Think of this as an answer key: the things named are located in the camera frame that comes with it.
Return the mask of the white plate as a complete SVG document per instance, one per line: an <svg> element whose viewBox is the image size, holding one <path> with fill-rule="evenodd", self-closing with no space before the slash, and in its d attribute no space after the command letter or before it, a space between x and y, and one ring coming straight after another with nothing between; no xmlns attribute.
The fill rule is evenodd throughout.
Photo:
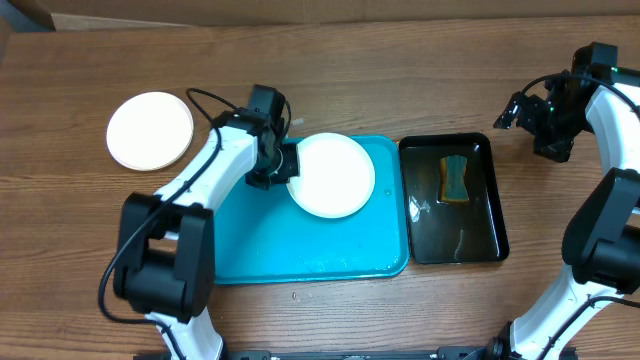
<svg viewBox="0 0 640 360"><path fill-rule="evenodd" d="M287 189L294 202L321 218L359 211L373 194L376 173L364 147L337 133L318 133L296 144L299 174Z"/></svg>
<svg viewBox="0 0 640 360"><path fill-rule="evenodd" d="M166 92L146 92L116 109L106 128L106 145L120 165L155 171L179 160L193 136L193 116L180 98Z"/></svg>

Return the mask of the green yellow sponge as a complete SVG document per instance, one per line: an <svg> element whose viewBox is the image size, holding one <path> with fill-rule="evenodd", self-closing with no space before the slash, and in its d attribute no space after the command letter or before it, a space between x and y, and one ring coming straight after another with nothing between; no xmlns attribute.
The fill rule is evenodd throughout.
<svg viewBox="0 0 640 360"><path fill-rule="evenodd" d="M469 201L465 185L466 168L467 158L461 155L445 156L439 160L439 202L462 204Z"/></svg>

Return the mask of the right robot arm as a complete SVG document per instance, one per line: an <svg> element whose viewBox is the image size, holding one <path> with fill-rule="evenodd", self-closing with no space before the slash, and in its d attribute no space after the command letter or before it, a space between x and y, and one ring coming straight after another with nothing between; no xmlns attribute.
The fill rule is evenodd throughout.
<svg viewBox="0 0 640 360"><path fill-rule="evenodd" d="M612 303L631 306L639 288L639 73L617 63L614 45L578 49L572 66L539 78L546 98L512 95L497 128L533 135L535 154L569 159L575 137L595 136L603 178L570 220L562 240L563 267L523 315L507 323L472 359L573 359L570 340Z"/></svg>

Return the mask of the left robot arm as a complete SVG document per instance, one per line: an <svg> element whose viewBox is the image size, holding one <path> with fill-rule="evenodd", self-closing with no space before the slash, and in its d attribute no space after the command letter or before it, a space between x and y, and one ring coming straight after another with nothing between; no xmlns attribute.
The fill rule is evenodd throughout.
<svg viewBox="0 0 640 360"><path fill-rule="evenodd" d="M229 105L208 119L207 143L170 183L153 195L132 193L121 211L117 251L105 269L98 306L111 287L137 317L160 333L166 359L225 359L224 339L207 306L215 280L214 215L239 180L261 190L299 173L285 95L254 85L247 106Z"/></svg>

